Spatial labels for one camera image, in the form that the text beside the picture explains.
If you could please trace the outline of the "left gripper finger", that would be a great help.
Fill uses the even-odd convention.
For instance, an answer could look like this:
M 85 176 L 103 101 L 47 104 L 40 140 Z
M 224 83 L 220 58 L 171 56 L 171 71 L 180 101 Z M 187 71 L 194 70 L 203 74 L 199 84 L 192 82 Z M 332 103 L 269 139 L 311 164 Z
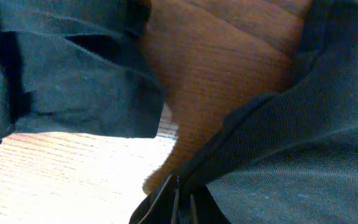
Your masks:
M 181 194 L 180 179 L 169 175 L 132 214 L 130 224 L 229 224 L 206 187 Z

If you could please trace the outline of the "black t-shirt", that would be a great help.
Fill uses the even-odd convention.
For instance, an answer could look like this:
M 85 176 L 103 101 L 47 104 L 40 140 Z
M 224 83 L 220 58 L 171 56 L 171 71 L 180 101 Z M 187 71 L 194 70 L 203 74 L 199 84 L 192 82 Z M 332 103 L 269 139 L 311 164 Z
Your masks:
M 0 223 L 358 223 L 358 1 L 0 1 Z

